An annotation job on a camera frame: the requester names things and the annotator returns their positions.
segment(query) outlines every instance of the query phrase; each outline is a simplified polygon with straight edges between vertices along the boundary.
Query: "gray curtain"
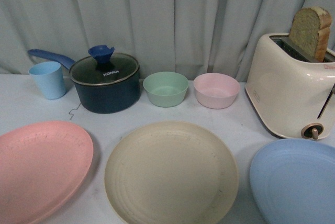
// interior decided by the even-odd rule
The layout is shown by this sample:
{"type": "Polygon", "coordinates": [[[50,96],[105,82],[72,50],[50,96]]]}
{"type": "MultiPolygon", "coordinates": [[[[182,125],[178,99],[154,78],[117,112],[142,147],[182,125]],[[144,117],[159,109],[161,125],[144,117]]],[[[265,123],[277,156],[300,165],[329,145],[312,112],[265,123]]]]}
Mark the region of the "gray curtain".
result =
{"type": "Polygon", "coordinates": [[[258,39],[289,32],[308,6],[335,17],[334,0],[0,0],[0,73],[27,74],[43,61],[27,54],[32,48],[77,61],[106,44],[136,57],[141,77],[219,72],[244,82],[258,39]]]}

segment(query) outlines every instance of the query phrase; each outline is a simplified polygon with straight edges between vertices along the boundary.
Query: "toast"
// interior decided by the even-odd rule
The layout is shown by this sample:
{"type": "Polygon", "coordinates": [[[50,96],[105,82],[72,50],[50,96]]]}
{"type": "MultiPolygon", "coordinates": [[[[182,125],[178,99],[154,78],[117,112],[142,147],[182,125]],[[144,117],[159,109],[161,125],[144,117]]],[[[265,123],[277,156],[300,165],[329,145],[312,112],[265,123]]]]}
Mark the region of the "toast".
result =
{"type": "Polygon", "coordinates": [[[332,18],[324,8],[303,8],[295,14],[288,38],[309,57],[323,62],[331,22],[332,18]]]}

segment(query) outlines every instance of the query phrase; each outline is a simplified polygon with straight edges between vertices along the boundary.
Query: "bowl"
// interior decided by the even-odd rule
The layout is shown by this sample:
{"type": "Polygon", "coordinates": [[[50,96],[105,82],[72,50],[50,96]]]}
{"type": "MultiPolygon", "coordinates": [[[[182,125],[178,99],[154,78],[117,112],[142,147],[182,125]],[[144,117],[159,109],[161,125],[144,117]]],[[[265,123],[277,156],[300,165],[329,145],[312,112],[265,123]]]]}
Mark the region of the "bowl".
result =
{"type": "Polygon", "coordinates": [[[143,81],[149,101],[160,107],[172,107],[180,104],[185,97],[188,80],[175,72],[157,72],[143,81]]]}
{"type": "Polygon", "coordinates": [[[235,79],[220,73],[200,75],[193,84],[198,102],[211,109],[230,106],[240,91],[240,84],[235,79]]]}

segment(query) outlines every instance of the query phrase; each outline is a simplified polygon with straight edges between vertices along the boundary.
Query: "cup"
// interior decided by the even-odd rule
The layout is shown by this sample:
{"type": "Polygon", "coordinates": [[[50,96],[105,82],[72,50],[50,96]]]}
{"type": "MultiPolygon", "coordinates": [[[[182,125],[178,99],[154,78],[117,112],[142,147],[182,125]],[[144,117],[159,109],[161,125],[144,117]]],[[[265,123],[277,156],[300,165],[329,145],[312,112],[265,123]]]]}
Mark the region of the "cup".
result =
{"type": "Polygon", "coordinates": [[[61,64],[53,61],[38,63],[29,70],[46,99],[57,99],[66,93],[61,64]]]}

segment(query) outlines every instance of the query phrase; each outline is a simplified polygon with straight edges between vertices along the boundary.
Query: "navy blue saucepan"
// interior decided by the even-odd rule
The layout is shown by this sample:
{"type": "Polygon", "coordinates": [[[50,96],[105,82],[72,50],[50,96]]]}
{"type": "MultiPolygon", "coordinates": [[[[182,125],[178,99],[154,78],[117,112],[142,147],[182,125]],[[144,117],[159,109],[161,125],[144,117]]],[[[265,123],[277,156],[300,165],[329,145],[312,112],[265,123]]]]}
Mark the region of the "navy blue saucepan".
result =
{"type": "Polygon", "coordinates": [[[114,53],[106,45],[89,49],[89,57],[77,62],[64,55],[39,49],[28,54],[61,63],[69,70],[82,105],[99,114],[116,113],[136,103],[141,95],[139,63],[127,54],[114,53]]]}

